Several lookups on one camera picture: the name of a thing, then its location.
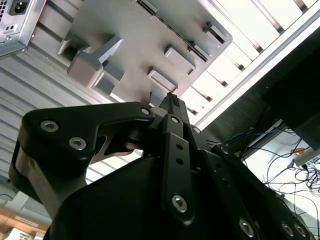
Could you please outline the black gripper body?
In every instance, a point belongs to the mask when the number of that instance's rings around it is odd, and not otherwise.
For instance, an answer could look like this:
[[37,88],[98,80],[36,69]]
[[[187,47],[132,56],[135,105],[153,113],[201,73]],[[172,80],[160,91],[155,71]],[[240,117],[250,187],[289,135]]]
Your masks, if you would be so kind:
[[47,240],[240,240],[239,214],[183,156],[140,158],[72,194]]

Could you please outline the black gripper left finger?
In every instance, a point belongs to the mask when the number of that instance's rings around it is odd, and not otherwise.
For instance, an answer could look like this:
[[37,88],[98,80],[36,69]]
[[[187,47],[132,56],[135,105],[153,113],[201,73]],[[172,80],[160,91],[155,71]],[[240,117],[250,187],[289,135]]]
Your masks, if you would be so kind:
[[52,221],[74,193],[146,157],[188,157],[190,143],[168,93],[159,107],[123,102],[38,109],[21,122],[9,169],[13,185]]

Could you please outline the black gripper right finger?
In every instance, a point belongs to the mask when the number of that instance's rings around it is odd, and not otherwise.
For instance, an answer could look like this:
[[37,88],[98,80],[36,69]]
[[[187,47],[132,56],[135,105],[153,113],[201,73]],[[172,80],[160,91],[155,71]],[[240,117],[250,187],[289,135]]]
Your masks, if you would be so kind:
[[222,212],[219,230],[229,240],[311,240],[312,233],[274,190],[263,184],[223,144],[210,148],[201,131],[190,124],[185,103],[175,99],[183,135],[205,182],[212,184]]

